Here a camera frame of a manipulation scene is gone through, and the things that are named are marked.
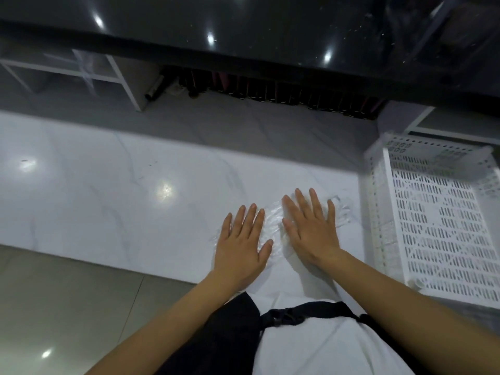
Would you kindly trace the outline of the row of dark bottles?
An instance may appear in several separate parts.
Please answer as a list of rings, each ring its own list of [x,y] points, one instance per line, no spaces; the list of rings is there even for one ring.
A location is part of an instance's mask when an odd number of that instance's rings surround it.
[[[181,67],[178,70],[180,86],[190,96],[208,90],[237,99],[250,99],[289,106],[308,107],[311,110],[341,113],[358,119],[376,120],[389,101],[339,90],[321,90],[301,85],[252,77]]]

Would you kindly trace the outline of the person's right hand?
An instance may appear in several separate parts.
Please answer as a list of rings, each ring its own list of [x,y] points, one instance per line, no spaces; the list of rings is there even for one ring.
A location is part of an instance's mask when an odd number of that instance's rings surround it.
[[[316,197],[317,222],[296,224],[296,197],[293,201],[288,195],[285,195],[282,201],[291,219],[284,218],[283,220],[292,220],[298,227],[302,243],[300,248],[293,248],[293,250],[300,260],[309,265],[316,266],[324,273],[332,275],[335,266],[339,263],[343,251],[340,246],[337,232],[328,225],[328,218],[324,216],[322,205],[317,195]]]

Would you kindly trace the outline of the clear plastic bag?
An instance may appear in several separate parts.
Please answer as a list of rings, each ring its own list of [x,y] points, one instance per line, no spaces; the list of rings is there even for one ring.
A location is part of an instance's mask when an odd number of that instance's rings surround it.
[[[336,228],[350,224],[353,217],[352,200],[338,195],[320,198],[322,212],[325,217],[328,217],[328,200],[331,200],[335,207]],[[291,216],[281,201],[270,204],[265,208],[265,219],[259,237],[258,250],[268,240],[273,241],[272,252],[267,260],[266,267],[276,265],[279,261],[293,254],[290,238],[283,225],[284,218],[291,219]]]

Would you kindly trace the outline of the white metal shelf frame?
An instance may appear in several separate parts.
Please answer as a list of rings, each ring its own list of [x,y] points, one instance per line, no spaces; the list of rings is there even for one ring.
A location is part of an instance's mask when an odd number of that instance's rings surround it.
[[[427,107],[404,132],[500,146],[500,117]]]
[[[95,81],[119,84],[134,109],[147,105],[144,96],[157,67],[146,62],[76,49],[36,49],[21,44],[9,45],[0,53],[2,66],[28,92],[37,93],[54,74],[79,78],[91,94]]]

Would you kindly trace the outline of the white perforated plastic basket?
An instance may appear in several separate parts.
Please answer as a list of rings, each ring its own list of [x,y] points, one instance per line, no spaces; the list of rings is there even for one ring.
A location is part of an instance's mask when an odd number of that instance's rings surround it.
[[[374,265],[419,293],[500,309],[500,168],[490,146],[385,133],[365,152]]]

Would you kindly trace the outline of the person's left forearm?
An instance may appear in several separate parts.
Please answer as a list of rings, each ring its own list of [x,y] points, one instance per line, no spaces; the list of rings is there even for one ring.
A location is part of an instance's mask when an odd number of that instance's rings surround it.
[[[211,271],[170,309],[117,345],[85,375],[153,375],[211,314],[254,279],[243,270]]]

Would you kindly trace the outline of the black apron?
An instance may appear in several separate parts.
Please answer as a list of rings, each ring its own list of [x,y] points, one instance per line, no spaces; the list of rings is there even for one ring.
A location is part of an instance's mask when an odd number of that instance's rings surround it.
[[[414,371],[432,375],[419,360],[398,344],[372,317],[356,315],[344,302],[314,300],[279,292],[259,296],[242,292],[215,311],[208,321],[174,354],[155,375],[246,375],[257,344],[266,328],[271,309],[294,308],[304,322],[307,317],[355,317],[388,339],[389,345]]]

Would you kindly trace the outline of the dark shiny roll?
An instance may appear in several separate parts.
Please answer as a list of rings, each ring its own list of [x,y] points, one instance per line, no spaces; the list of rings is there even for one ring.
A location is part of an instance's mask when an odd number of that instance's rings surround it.
[[[165,80],[166,78],[163,74],[160,74],[157,77],[150,89],[145,93],[145,99],[147,101],[154,101],[159,98],[159,96],[164,92]]]

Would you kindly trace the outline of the black glossy counter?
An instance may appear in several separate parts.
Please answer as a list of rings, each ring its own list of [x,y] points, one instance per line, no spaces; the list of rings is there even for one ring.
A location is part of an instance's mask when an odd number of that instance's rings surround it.
[[[0,0],[0,37],[500,117],[500,0]]]

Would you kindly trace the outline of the person's left hand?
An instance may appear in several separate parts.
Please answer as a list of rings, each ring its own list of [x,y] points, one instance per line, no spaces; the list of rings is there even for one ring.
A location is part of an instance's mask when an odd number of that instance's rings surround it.
[[[251,285],[266,267],[266,264],[260,264],[258,260],[258,243],[265,211],[257,207],[253,230],[249,238],[245,239],[242,237],[242,224],[248,209],[245,205],[238,209],[231,222],[229,238],[220,243],[219,236],[216,244],[213,273],[233,292],[244,290]]]

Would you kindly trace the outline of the black plastic buckle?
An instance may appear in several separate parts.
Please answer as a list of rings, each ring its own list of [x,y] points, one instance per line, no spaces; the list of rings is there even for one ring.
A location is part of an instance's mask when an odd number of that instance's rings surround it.
[[[267,313],[266,327],[296,326],[301,319],[295,315],[294,308],[271,309]]]

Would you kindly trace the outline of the white shirt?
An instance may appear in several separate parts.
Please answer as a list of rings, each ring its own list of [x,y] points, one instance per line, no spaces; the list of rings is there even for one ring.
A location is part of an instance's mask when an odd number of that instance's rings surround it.
[[[265,328],[246,375],[415,375],[388,339],[355,317]]]

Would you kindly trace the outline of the person's right forearm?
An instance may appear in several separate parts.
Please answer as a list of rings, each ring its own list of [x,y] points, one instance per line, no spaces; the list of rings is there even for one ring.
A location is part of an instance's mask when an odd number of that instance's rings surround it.
[[[341,249],[313,263],[434,375],[500,375],[500,337]]]

